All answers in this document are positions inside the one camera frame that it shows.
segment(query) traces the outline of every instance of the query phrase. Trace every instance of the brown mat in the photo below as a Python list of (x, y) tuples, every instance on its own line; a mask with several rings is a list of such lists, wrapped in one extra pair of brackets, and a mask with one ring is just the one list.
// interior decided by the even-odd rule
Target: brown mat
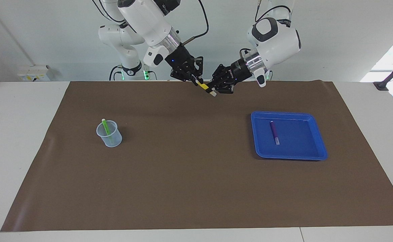
[[(323, 162), (264, 160), (253, 111), (315, 116)], [(124, 141), (95, 129), (115, 120)], [(393, 225), (393, 187), (333, 83), (73, 82), (1, 231)]]

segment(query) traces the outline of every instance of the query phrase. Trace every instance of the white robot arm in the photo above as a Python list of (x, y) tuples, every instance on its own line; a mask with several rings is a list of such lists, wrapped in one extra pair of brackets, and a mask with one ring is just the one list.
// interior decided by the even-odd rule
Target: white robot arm
[(163, 60), (172, 67), (171, 76), (202, 83), (203, 57), (195, 58), (164, 16), (180, 5), (180, 0), (119, 0), (118, 9), (132, 29), (149, 45), (144, 62), (157, 67)]
[(254, 49), (229, 67), (221, 64), (213, 74), (212, 81), (207, 84), (209, 88), (206, 92), (216, 90), (220, 93), (233, 93), (237, 83), (252, 75), (255, 76), (260, 87), (265, 87), (266, 76), (270, 68), (300, 51), (301, 40), (298, 31), (289, 27), (289, 8), (277, 7), (276, 9), (286, 9), (287, 12), (282, 11), (278, 14), (281, 16), (280, 20), (265, 17), (265, 14), (257, 19), (247, 33)]
[(123, 23), (101, 26), (98, 30), (99, 39), (117, 51), (126, 80), (147, 79), (138, 52), (132, 47), (144, 43), (144, 39), (124, 21), (117, 8), (117, 0), (101, 0), (101, 2), (111, 21), (123, 20)]
[(255, 22), (257, 22), (258, 20), (264, 17), (272, 17), (276, 19), (278, 22), (280, 22), (281, 24), (284, 24), (288, 27), (291, 26), (291, 17), (292, 17), (291, 9), (293, 9), (295, 0), (267, 0), (268, 2), (267, 11), (264, 12), (258, 18), (261, 2), (262, 0), (258, 0), (258, 8), (256, 11)]

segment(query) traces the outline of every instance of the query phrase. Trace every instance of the plastic cup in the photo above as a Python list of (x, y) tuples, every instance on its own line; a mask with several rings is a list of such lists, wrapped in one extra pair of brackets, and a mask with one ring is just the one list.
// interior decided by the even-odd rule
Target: plastic cup
[(102, 123), (100, 123), (98, 125), (98, 128), (96, 128), (96, 134), (99, 137), (101, 137), (102, 141), (104, 141), (104, 144), (107, 147), (113, 148), (113, 147), (120, 145), (120, 143), (122, 141), (122, 136), (117, 128), (116, 122), (108, 120), (107, 126), (111, 132), (110, 135), (107, 135)]

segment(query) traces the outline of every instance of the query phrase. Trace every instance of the blue tray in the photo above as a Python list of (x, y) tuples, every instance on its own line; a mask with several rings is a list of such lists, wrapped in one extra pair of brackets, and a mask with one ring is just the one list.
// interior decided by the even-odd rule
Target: blue tray
[[(251, 118), (256, 153), (262, 158), (311, 161), (328, 158), (324, 141), (312, 115), (253, 112)], [(271, 121), (275, 124), (280, 145), (276, 145)]]

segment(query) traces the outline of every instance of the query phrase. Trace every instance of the white table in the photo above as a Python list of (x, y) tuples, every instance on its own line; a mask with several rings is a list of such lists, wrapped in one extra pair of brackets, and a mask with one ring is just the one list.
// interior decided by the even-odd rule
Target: white table
[[(0, 83), (0, 229), (69, 82)], [(393, 98), (373, 84), (338, 82), (338, 91), (393, 184)], [(390, 227), (125, 230), (0, 233), (0, 241), (385, 242)]]

